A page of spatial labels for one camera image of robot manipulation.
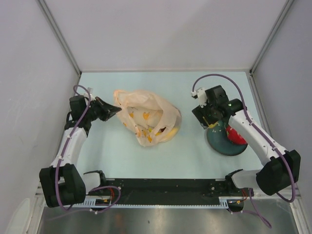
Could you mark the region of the yellow fake lemon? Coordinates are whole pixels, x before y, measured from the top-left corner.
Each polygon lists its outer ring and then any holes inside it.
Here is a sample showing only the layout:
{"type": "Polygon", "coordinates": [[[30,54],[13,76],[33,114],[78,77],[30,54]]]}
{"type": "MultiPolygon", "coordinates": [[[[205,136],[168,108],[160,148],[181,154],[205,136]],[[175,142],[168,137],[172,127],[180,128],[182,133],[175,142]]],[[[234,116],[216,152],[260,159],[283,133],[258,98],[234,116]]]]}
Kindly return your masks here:
{"type": "Polygon", "coordinates": [[[206,119],[204,119],[204,122],[206,124],[206,126],[204,126],[204,129],[212,129],[214,128],[215,126],[218,125],[218,121],[214,122],[214,123],[209,123],[206,119]]]}

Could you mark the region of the red fake dragon fruit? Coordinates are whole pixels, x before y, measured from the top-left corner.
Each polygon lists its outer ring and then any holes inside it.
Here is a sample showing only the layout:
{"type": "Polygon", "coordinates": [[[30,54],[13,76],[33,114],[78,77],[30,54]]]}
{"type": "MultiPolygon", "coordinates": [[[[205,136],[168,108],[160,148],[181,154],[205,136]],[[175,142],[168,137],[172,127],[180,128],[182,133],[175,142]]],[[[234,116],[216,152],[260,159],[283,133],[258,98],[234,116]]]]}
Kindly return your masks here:
{"type": "Polygon", "coordinates": [[[237,145],[246,145],[247,144],[246,140],[230,125],[228,125],[226,127],[226,133],[227,133],[228,139],[232,143],[237,144],[237,145]]]}

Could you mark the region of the banana print plastic bag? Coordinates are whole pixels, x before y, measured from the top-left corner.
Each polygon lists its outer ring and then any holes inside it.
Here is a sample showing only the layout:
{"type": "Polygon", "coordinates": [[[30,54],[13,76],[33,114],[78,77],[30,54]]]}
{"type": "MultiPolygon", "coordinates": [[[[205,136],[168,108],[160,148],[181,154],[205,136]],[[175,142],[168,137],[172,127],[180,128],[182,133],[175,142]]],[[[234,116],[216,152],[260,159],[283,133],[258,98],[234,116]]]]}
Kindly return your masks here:
{"type": "Polygon", "coordinates": [[[182,115],[168,100],[146,90],[115,90],[117,118],[133,132],[141,146],[150,147],[171,140],[179,131],[182,115]]]}

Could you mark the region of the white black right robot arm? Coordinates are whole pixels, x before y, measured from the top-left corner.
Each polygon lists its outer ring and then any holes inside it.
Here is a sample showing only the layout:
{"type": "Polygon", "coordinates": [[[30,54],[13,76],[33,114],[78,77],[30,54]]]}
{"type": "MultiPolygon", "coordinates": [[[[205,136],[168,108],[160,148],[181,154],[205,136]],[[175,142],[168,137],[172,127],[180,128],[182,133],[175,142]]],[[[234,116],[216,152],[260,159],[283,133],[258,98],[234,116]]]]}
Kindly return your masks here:
{"type": "Polygon", "coordinates": [[[229,100],[220,85],[193,90],[191,95],[199,101],[192,112],[203,128],[223,121],[242,136],[263,166],[261,170],[232,172],[231,180],[225,183],[229,195],[237,195],[242,188],[259,188],[267,195],[274,195],[298,181],[300,154],[296,150],[288,151],[266,133],[251,118],[242,98],[229,100]]]}

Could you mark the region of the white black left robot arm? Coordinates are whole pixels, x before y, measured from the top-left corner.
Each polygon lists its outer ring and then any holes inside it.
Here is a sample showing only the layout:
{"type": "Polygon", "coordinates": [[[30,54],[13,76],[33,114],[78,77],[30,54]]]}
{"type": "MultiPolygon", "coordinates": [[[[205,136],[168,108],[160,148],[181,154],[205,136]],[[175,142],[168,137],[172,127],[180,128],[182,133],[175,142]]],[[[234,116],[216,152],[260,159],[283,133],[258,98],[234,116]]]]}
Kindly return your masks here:
{"type": "Polygon", "coordinates": [[[79,172],[78,157],[90,132],[92,121],[108,121],[120,107],[108,104],[99,97],[78,95],[69,99],[70,112],[66,117],[64,136],[56,158],[39,172],[44,198],[49,208],[83,203],[93,191],[97,195],[108,189],[101,170],[79,172]]]}

